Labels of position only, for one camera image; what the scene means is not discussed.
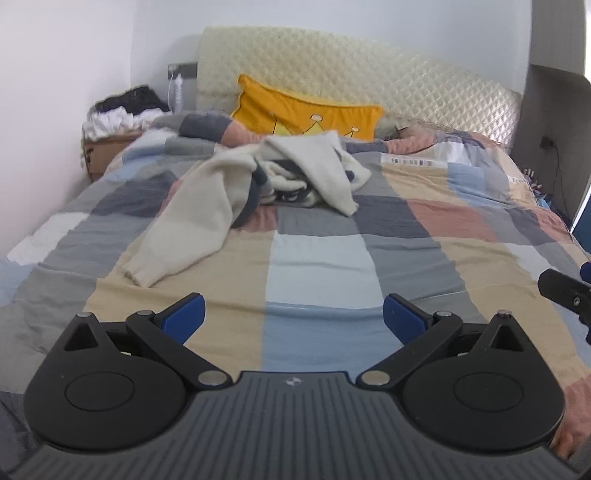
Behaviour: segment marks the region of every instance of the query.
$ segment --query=quilted headboard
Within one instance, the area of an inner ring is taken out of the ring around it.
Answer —
[[[232,112],[247,73],[284,90],[378,103],[377,134],[424,123],[475,131],[510,148],[521,95],[498,83],[384,43],[284,27],[207,27],[199,44],[197,108]]]

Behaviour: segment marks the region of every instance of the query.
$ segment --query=gray patch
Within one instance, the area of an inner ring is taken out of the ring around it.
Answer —
[[[356,153],[353,155],[365,168],[371,171],[371,177],[355,195],[371,195],[375,197],[397,197],[398,195],[392,189],[388,181],[382,175],[382,166],[380,152]]]
[[[22,395],[0,391],[0,469],[8,472],[26,460],[38,443],[27,427]]]
[[[484,168],[485,189],[492,200],[505,203],[507,205],[514,205],[515,202],[509,193],[509,178],[500,169],[493,170],[491,168]]]
[[[465,322],[486,323],[466,284],[440,245],[431,238],[364,235],[384,297],[397,293],[427,313],[448,310]]]
[[[61,211],[90,213],[103,198],[112,194],[121,185],[120,181],[108,179],[97,181],[84,190],[78,198],[68,202]]]
[[[69,321],[83,310],[96,279],[109,274],[151,221],[91,215],[32,270],[12,303],[0,309],[0,390],[24,392]]]
[[[179,179],[185,175],[196,163],[201,164],[203,162],[204,160],[187,160],[178,162],[170,166],[170,171]]]
[[[353,217],[346,217],[327,206],[311,209],[277,206],[277,230],[285,235],[359,235]]]
[[[484,218],[488,227],[495,233],[499,242],[504,244],[529,245],[529,240],[521,233],[509,212],[503,208],[475,207]]]
[[[386,144],[381,140],[377,140],[375,142],[364,142],[364,143],[352,143],[347,142],[345,145],[345,149],[347,152],[354,154],[354,153],[361,153],[361,152],[380,152],[380,153],[387,153],[388,147]]]
[[[159,116],[154,122],[152,122],[150,128],[169,128],[178,132],[186,116],[187,112]]]
[[[181,137],[203,138],[219,142],[232,122],[232,117],[223,112],[193,112],[185,117],[178,129],[178,134]]]
[[[478,145],[474,145],[464,142],[464,149],[473,167],[489,168],[504,174],[500,166],[498,166],[496,161],[494,161],[491,157],[491,154],[484,150],[480,143]]]
[[[467,291],[417,300],[415,305],[429,315],[447,310],[458,315],[465,323],[488,323],[490,320],[484,318],[476,309]]]
[[[169,171],[163,171],[145,180],[130,180],[102,199],[92,211],[92,215],[105,216],[120,213],[134,217],[154,218],[176,180],[177,177]]]
[[[164,144],[167,155],[197,155],[198,157],[213,155],[216,143],[202,138],[171,137]]]
[[[399,238],[431,238],[408,203],[400,198],[356,195],[359,204],[353,216],[361,233]]]
[[[517,230],[527,238],[528,245],[554,243],[554,239],[544,232],[537,215],[531,210],[511,208],[507,210]]]
[[[34,265],[19,265],[0,257],[0,307],[8,305]]]
[[[170,167],[166,166],[163,167],[160,162],[167,158],[166,155],[160,155],[153,163],[148,163],[147,165],[141,167],[133,176],[132,179],[127,181],[146,181],[153,177],[157,177],[159,175],[169,175],[170,174]]]
[[[558,242],[536,245],[535,249],[556,270],[573,278],[580,279],[580,268]]]

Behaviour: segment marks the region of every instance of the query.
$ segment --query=yellow pillow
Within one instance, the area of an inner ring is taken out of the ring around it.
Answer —
[[[245,74],[238,77],[238,85],[242,93],[232,116],[257,134],[317,135],[336,130],[346,137],[372,140],[384,113],[379,105],[343,105],[282,92]]]

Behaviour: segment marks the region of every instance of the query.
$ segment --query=wall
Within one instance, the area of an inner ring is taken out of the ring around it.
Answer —
[[[531,0],[139,0],[132,84],[165,98],[167,65],[195,61],[207,25],[277,25],[327,30],[410,47],[523,92]],[[194,107],[185,91],[187,108]]]
[[[582,76],[532,66],[522,104],[521,119],[511,157],[520,167],[531,168],[544,186],[554,192],[558,208],[571,220],[579,210],[591,177],[591,85]],[[558,147],[540,148],[543,135]]]
[[[0,0],[0,255],[85,186],[89,107],[129,87],[135,0]]]

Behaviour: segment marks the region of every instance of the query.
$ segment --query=white sweater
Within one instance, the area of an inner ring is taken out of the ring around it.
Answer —
[[[259,165],[269,175],[257,195],[268,196],[275,184],[298,180],[277,175],[272,160],[293,160],[330,206],[351,216],[357,211],[352,191],[371,176],[342,149],[336,132],[313,137],[266,137],[259,145],[222,151],[184,176],[176,194],[150,226],[138,252],[124,265],[140,286],[151,287],[223,246],[230,227],[253,200],[251,183]],[[354,173],[349,181],[345,170]]]

